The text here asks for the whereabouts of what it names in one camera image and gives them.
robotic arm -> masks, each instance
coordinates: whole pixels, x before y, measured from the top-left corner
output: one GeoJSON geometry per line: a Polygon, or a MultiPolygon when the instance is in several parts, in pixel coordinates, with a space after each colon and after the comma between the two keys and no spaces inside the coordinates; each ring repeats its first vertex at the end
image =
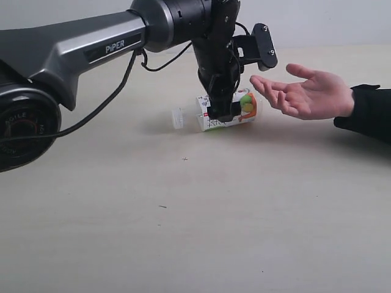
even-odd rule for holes
{"type": "Polygon", "coordinates": [[[0,31],[0,172],[43,155],[58,137],[91,120],[125,86],[138,55],[191,42],[198,76],[210,97],[211,119],[232,121],[232,103],[244,66],[274,68],[267,26],[233,36],[239,0],[134,0],[125,12],[49,26],[0,31]],[[134,51],[120,87],[74,127],[60,131],[59,105],[76,107],[78,78],[134,51]]]}

table surface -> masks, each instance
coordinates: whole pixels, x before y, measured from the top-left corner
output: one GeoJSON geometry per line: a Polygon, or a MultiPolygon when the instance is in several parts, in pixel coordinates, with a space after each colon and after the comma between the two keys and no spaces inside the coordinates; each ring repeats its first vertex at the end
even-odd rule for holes
{"type": "MultiPolygon", "coordinates": [[[[387,88],[390,51],[284,49],[264,75],[295,81],[294,62],[387,88]]],[[[128,58],[80,78],[64,127],[118,86],[128,58]]],[[[177,133],[170,110],[204,93],[194,56],[159,73],[140,61],[96,119],[0,176],[2,293],[390,291],[388,146],[266,103],[251,125],[177,133]]]]}

open palm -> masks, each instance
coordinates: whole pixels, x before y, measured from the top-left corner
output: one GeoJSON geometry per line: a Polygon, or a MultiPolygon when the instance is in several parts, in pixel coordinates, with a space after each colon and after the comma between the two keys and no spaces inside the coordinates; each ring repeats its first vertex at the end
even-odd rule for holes
{"type": "Polygon", "coordinates": [[[250,81],[270,105],[303,120],[348,117],[354,108],[353,91],[335,74],[288,64],[287,72],[305,79],[286,84],[252,76],[250,81]]]}

gray arm casing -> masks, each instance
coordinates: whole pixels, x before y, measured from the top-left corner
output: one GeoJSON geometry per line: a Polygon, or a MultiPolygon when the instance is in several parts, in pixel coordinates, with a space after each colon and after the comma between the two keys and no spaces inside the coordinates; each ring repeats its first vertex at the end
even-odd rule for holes
{"type": "Polygon", "coordinates": [[[126,11],[0,31],[0,60],[26,79],[50,85],[58,103],[76,107],[81,74],[145,45],[146,25],[126,11]]]}

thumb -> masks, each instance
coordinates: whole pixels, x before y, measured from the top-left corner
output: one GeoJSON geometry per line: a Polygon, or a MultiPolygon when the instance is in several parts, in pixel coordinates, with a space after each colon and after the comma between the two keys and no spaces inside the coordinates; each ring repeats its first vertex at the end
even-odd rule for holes
{"type": "Polygon", "coordinates": [[[315,70],[311,70],[302,65],[292,63],[287,65],[287,72],[293,76],[297,76],[298,78],[305,79],[311,79],[315,75],[315,70]]]}

